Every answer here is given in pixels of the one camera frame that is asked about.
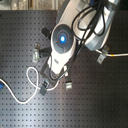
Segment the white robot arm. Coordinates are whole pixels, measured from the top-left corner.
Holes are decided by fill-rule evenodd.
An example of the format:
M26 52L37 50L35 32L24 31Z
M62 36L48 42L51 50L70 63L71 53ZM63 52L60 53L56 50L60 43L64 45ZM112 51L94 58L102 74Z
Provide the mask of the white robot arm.
M65 0L51 35L52 58L48 65L55 74L83 45L92 51L104 46L119 3L120 0L96 0L90 6L83 0ZM75 51L77 44L81 47Z

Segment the white cable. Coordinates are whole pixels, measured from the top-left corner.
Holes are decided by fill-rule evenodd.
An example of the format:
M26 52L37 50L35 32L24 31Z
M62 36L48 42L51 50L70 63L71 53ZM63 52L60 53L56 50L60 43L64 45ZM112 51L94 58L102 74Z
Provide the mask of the white cable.
M28 72L29 72L30 69L33 69L33 70L36 71L36 75L37 75L36 85L33 84L33 82L30 80L30 78L29 78L29 76L28 76ZM37 93L37 90L40 89L40 87L38 87L38 83L39 83L39 73L38 73L38 71L37 71L36 68L34 68L34 67L29 67L29 68L27 69L27 71L26 71L26 76L27 76L29 82L36 88L36 89L35 89L35 92L33 93L33 95L32 95L28 100L26 100L26 101L19 101L19 100L16 98L16 96L14 95L14 93L12 92L11 88L9 87L9 85L8 85L4 80L0 79L0 82L2 82L2 83L8 88L8 90L10 91L11 95L13 96L13 98L14 98L19 104L26 104L26 103L28 103L28 102L35 96L35 94ZM55 87L50 88L50 89L47 89L47 91L52 91L52 90L54 90L54 89L57 87L58 82L57 82L57 84L55 85Z
M104 53L106 56L109 56L109 57L119 57L119 56L128 56L128 53L124 53L124 54L107 54L107 53Z
M35 96L35 94L36 94L36 92L37 92L37 90L38 90L38 71L34 68L34 67L29 67L28 69L27 69L27 73L28 73L28 71L30 70L30 69L33 69L33 70L35 70L36 71L36 74L37 74L37 82L36 82L36 90L35 90L35 92L33 93L33 95L28 99L28 100L26 100L26 101L19 101L17 98L16 98L16 96L14 95L14 93L12 92L12 90L11 90L11 88L8 86L8 84L4 81L4 80L2 80L2 79L0 79L0 81L8 88L8 90L10 91L10 93L12 94L12 96L13 96L13 98L19 103L19 104L26 104L26 103L28 103L34 96Z
M34 87L40 89L40 87L37 87L37 86L36 86L35 84L33 84L33 82L30 80L30 78L29 78L29 76L28 76L28 71L29 71L30 69L31 69L31 67L29 67L29 68L27 69L27 71L26 71L26 76L27 76L29 82L30 82ZM58 82L56 83L56 85L55 85L53 88L47 89L47 91L52 91L52 90L54 90L54 89L58 86Z

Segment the optical breadboard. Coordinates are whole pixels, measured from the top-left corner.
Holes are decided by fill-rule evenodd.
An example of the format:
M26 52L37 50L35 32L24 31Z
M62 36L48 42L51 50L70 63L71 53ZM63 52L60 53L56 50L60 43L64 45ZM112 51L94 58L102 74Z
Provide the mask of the optical breadboard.
M40 72L47 58L32 62L35 43L47 48L50 41L41 30L55 27L56 11L0 11L0 78L19 100L35 91L26 77L34 66ZM118 11L106 45L109 53L128 52L128 11ZM18 104L4 86L0 89L0 127L3 128L128 128L128 57L107 57L83 48L71 69L73 89L66 90L65 78L26 105ZM36 84L33 70L29 76ZM40 75L39 85L43 83Z

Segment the glowing blue led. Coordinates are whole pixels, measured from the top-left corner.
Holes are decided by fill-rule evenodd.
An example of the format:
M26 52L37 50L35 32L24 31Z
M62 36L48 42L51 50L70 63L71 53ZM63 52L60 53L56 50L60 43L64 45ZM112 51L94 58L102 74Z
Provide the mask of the glowing blue led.
M61 36L60 40L61 40L62 43L64 43L65 42L65 37Z

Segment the metal bracket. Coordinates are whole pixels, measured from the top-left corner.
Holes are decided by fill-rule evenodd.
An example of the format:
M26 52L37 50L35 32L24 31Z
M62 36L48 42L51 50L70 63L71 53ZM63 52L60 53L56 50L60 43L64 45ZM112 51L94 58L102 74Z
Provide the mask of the metal bracket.
M39 55L39 50L40 50L40 44L39 43L35 43L35 48L33 49L33 59L32 62L37 63L40 55Z
M109 47L107 45L105 45L103 50L102 50L102 53L100 54L99 58L97 59L97 62L99 64L103 63L104 59L106 58L105 54L108 54L108 51L109 51Z
M65 83L66 90L72 89L72 82Z

